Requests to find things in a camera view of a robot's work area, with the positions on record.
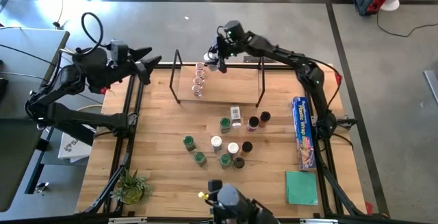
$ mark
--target desk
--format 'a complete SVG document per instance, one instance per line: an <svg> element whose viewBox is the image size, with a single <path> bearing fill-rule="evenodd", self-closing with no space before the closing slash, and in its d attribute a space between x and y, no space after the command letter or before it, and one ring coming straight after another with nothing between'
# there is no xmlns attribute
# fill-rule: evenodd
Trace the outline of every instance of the desk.
<svg viewBox="0 0 438 224"><path fill-rule="evenodd" d="M337 87L335 75L328 68L323 69L326 74L324 90L330 99ZM198 192L207 191L209 179L222 179L237 186L244 195L264 204L277 218L312 217L315 212L323 213L321 199L318 206L286 202L285 171L298 170L290 103L293 97L304 96L293 71L266 70L266 93L259 108L253 104L240 105L244 123L250 116L269 111L272 118L266 128L250 134L243 126L222 135L219 120L229 116L230 105L197 101L177 104L168 87L170 72L155 69L151 75L152 84L144 89L131 160L131 171L138 169L138 175L147 176L155 191L147 204L125 206L125 214L135 211L137 216L147 217L210 217L209 206L197 197ZM106 95L104 113L121 112L127 82L112 86L115 95ZM339 95L331 109L337 116L344 115ZM342 128L336 132L348 137ZM197 166L185 150L182 138L187 134L194 137L199 150L207 156L205 169ZM220 169L209 143L214 135L220 135L226 145L229 142L241 144L245 140L253 142L254 149L245 157L246 166L241 171ZM111 136L95 140L77 204L78 211L86 209L106 185L115 144L116 139ZM358 209L365 212L351 146L335 136L331 144L339 183ZM333 191L329 187L328 195L334 210Z"/></svg>
<svg viewBox="0 0 438 224"><path fill-rule="evenodd" d="M57 62L57 51L64 47L69 33L48 29L0 30L0 44L33 54L52 63ZM0 47L3 72L24 73L50 79L54 67L31 56ZM30 90L37 90L40 79L2 75L9 80L8 89L0 103L0 212L6 211L20 185L27 165L40 140L41 131L31 121L24 109Z"/></svg>

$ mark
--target green lid jar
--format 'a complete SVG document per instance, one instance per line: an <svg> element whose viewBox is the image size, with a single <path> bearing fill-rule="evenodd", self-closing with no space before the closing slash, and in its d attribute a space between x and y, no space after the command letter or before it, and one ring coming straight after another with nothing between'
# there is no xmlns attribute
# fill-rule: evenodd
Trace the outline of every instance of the green lid jar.
<svg viewBox="0 0 438 224"><path fill-rule="evenodd" d="M223 154L220 157L220 166L222 167L222 169L230 167L232 162L233 160L231 159L231 155L229 154Z"/></svg>
<svg viewBox="0 0 438 224"><path fill-rule="evenodd" d="M196 149L196 145L194 144L194 139L192 136L185 136L183 139L183 143L187 151L192 151Z"/></svg>
<svg viewBox="0 0 438 224"><path fill-rule="evenodd" d="M207 163L207 158L202 152L196 152L193 155L193 159L199 166L204 166L204 164Z"/></svg>
<svg viewBox="0 0 438 224"><path fill-rule="evenodd" d="M231 130L231 121L228 118L222 118L220 120L220 132L225 134L229 133Z"/></svg>

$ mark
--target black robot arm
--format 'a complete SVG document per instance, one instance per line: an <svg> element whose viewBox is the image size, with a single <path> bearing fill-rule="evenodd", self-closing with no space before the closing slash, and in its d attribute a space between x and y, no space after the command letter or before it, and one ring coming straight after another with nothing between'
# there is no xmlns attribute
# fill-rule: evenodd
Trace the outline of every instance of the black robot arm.
<svg viewBox="0 0 438 224"><path fill-rule="evenodd" d="M335 115L329 110L324 94L324 71L316 64L316 60L272 45L263 36L245 32L239 21L229 21L222 28L227 37L218 33L215 45L207 52L205 62L212 66L210 68L217 68L226 73L227 66L224 60L242 52L255 57L267 57L291 66L298 81L313 100L318 115L315 126L318 138L329 139L336 129L337 122Z"/></svg>
<svg viewBox="0 0 438 224"><path fill-rule="evenodd" d="M150 84L151 73L162 57L143 59L152 51L151 47L130 49L121 40L111 40L108 45L102 45L103 28L99 18L86 12L82 15L82 24L85 15L93 16L101 27L99 41L96 42L90 37L96 45L87 49L76 48L75 52L61 49L52 82L36 92L31 92L25 104L25 110L28 116L37 123L39 129L54 126L73 138L92 145L94 132L84 127L84 124L94 128L106 127L112 131L113 135L126 137L131 133L132 125L138 114L90 114L69 110L65 105L56 103L56 101L65 95L79 94L86 86L90 92L101 94L109 89L111 84L121 82L124 77L130 75L137 75L144 85ZM110 58L107 57L107 52L103 48L110 52ZM71 55L73 63L61 68L62 53Z"/></svg>

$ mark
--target blue box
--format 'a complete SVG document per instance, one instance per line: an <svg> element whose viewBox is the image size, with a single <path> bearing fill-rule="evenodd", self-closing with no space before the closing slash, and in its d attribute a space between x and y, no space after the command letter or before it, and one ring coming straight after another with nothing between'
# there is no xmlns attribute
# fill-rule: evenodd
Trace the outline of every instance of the blue box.
<svg viewBox="0 0 438 224"><path fill-rule="evenodd" d="M316 169L308 108L309 103L306 97L294 97L292 99L292 116L294 117L298 168L300 171Z"/></svg>

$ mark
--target cable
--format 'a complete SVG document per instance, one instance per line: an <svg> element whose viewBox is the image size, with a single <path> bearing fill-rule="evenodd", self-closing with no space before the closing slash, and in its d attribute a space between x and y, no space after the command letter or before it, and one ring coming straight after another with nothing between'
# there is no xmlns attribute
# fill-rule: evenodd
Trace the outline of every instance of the cable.
<svg viewBox="0 0 438 224"><path fill-rule="evenodd" d="M341 136L341 135L339 135L339 134L333 134L334 136L336 136L336 137L338 137L338 138L342 138L342 139L344 139L345 141L347 141L350 145L351 145L351 149L355 149L355 147L353 146L353 143L348 139L348 138L346 138L346 137L344 137L344 136Z"/></svg>
<svg viewBox="0 0 438 224"><path fill-rule="evenodd" d="M302 58L304 58L304 59L306 59L306 60L310 60L310 61L313 61L313 62L317 62L317 63L323 64L323 65L329 67L330 69L332 69L337 75L341 76L341 75L339 74L339 72L336 70L336 68L334 68L334 67L331 66L330 64L327 64L326 62L322 62L322 61L320 61L320 60L313 59L313 58L309 58L309 57L302 57ZM331 97L329 103L327 104L327 111L329 110L330 104L332 103L332 101L335 99L337 93L339 92L339 89L341 88L341 83L342 83L342 79L339 81L339 84L337 85L337 88L336 88L335 94L333 94L333 96Z"/></svg>
<svg viewBox="0 0 438 224"><path fill-rule="evenodd" d="M53 25L55 26L55 29L61 27L60 20L61 20L61 16L62 16L62 11L64 11L64 0L61 0L61 12L60 12L60 16L57 18L56 22L53 22Z"/></svg>
<svg viewBox="0 0 438 224"><path fill-rule="evenodd" d="M9 26L9 27L0 27L0 29L11 29L11 28L20 28L19 26Z"/></svg>
<svg viewBox="0 0 438 224"><path fill-rule="evenodd" d="M108 131L108 132L99 132L99 133L95 133L94 136L93 136L93 139L96 139L96 138L99 137L99 136L106 135L106 134L110 134L110 133L112 133L112 132L111 132L111 131Z"/></svg>
<svg viewBox="0 0 438 224"><path fill-rule="evenodd" d="M209 221L199 221L199 222L195 222L195 223L189 223L189 224L208 224Z"/></svg>
<svg viewBox="0 0 438 224"><path fill-rule="evenodd" d="M21 51L20 49L15 49L13 47L9 47L9 46L6 46L6 45L1 45L1 44L0 44L0 47L5 47L6 49L11 49L11 50L14 50L14 51L17 51L17 52L20 52L20 53L24 53L25 55L31 56L31 57L33 57L35 59L39 59L39 60L41 60L43 62L49 63L50 65L56 66L56 64L54 64L54 63L52 63L52 62L50 62L48 60L39 58L38 56L34 56L33 54L30 54L30 53L26 53L24 51Z"/></svg>
<svg viewBox="0 0 438 224"><path fill-rule="evenodd" d="M23 73L4 73L4 72L0 72L0 74L10 74L10 75L23 76L23 77L33 77L33 78L36 78L36 79L41 79L41 80L46 81L42 77L36 77L36 76L33 76L33 75L28 75L28 74L23 74Z"/></svg>
<svg viewBox="0 0 438 224"><path fill-rule="evenodd" d="M48 86L46 86L46 89L48 90L49 88L54 87L57 76L60 74L60 69L61 69L61 57L62 57L62 51L58 52L59 54L59 58L57 59L57 64L56 64L56 69L55 69L55 74L53 75L53 79L50 82L50 84Z"/></svg>
<svg viewBox="0 0 438 224"><path fill-rule="evenodd" d="M98 42L97 42L97 41L96 41L96 40L90 35L90 33L88 33L88 30L87 30L87 28L85 27L85 17L86 17L87 15L92 16L94 19L96 19L97 23L99 24L99 29L101 30L101 32L100 32L100 35L99 35L99 41L98 41ZM92 53L94 50L96 50L97 47L99 47L99 46L100 46L100 47L105 47L105 48L108 46L108 45L102 45L102 40L103 40L103 25L102 25L101 20L100 20L100 19L99 19L94 13L92 13L92 12L85 12L84 14L82 14L82 17L81 17L81 25L82 25L83 32L85 32L85 34L88 36L88 38L89 38L92 42L96 43L95 46L94 46L92 49L90 49L89 51L83 53L82 56L86 56L86 55L91 54L91 53Z"/></svg>
<svg viewBox="0 0 438 224"><path fill-rule="evenodd" d="M386 29L383 29L379 24L378 24L378 15L380 14L380 12L378 12L377 13L377 27L379 28L379 29L381 29L381 30L383 30L384 32L386 32L386 33L388 33L389 35L392 35L392 36L399 36L399 37L403 37L403 38L407 38L407 37L409 37L416 29L421 29L421 28L424 28L424 27L432 27L432 26L436 26L436 25L438 25L438 23L435 23L435 24L427 24L427 25L420 25L420 26L417 26L417 27L414 27L412 30L411 30L411 32L409 32L407 35L402 35L402 34L397 34L397 33L392 33L392 32L389 32L389 31L387 31Z"/></svg>
<svg viewBox="0 0 438 224"><path fill-rule="evenodd" d="M33 76L33 75L22 74L22 73L5 73L5 72L0 72L0 74L18 75L18 76L23 76L23 77L33 77L33 78L36 78L36 79L41 79L41 80L47 81L47 80L45 80L42 77L36 77L36 76ZM86 96L84 96L82 94L78 94L78 95L83 97L83 98L87 98L88 100L91 100L91 101L97 102L99 104L102 104L100 101L96 101L96 100L94 100L92 98L89 98L89 97L86 97Z"/></svg>
<svg viewBox="0 0 438 224"><path fill-rule="evenodd" d="M64 60L68 61L68 63L73 64L73 62L71 62L71 60L65 58L64 56L62 56L62 58L63 58Z"/></svg>
<svg viewBox="0 0 438 224"><path fill-rule="evenodd" d="M85 106L85 107L79 108L79 109L76 110L76 111L81 111L81 110L84 110L84 109L86 109L86 108L93 108L93 107L102 107L102 104L88 105L88 106Z"/></svg>
<svg viewBox="0 0 438 224"><path fill-rule="evenodd" d="M217 33L217 35L219 36L219 35L221 35L221 36L223 36L221 33L219 33L219 29L224 29L224 27L223 26L221 26L221 25L219 25L217 28L216 28L216 33ZM227 34L227 33L225 33L225 42L227 42L228 44L230 44L230 45L234 45L235 44L235 42L233 42L233 41L231 41L231 37Z"/></svg>

